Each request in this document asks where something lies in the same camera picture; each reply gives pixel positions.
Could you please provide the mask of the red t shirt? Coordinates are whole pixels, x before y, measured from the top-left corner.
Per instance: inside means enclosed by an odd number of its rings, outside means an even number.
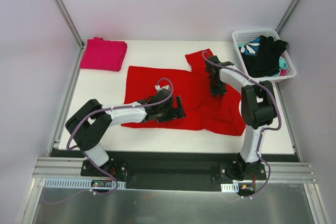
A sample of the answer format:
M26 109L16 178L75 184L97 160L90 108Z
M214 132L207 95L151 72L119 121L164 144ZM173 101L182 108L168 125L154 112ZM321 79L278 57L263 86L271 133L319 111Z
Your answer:
M200 51L186 55L190 71L130 66L128 68L125 103L145 99L155 94L154 85L168 78L179 95L186 117L170 122L127 123L130 128L164 128L178 130L208 130L217 134L241 136L246 124L239 112L241 95L231 86L219 98L211 94L209 75Z

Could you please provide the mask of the white plastic laundry basket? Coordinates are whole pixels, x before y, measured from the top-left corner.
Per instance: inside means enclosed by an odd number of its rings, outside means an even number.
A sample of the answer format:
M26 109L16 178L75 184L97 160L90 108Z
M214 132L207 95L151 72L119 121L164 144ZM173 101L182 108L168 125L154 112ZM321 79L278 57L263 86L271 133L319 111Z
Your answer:
M239 30L232 33L242 71L258 81L279 82L296 76L286 41L271 29Z

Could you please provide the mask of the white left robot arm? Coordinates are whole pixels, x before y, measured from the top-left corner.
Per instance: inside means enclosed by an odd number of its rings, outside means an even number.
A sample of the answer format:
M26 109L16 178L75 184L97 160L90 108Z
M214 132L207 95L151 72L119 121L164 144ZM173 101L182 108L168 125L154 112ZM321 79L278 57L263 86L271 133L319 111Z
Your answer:
M65 124L69 141L83 152L99 176L114 175L112 160L100 143L109 127L127 123L170 122L186 118L180 96L170 87L160 88L156 95L133 103L104 106L96 99L86 102Z

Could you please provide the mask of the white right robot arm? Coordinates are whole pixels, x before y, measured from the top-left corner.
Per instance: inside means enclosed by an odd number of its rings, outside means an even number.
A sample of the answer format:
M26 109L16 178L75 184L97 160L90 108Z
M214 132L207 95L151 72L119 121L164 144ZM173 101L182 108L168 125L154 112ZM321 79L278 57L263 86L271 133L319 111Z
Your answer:
M211 94L223 97L230 85L241 95L240 113L246 124L244 142L237 161L225 169L227 177L234 180L250 178L261 169L261 146L265 132L281 128L281 115L270 81L258 82L238 70L230 61L220 62L217 56L205 56Z

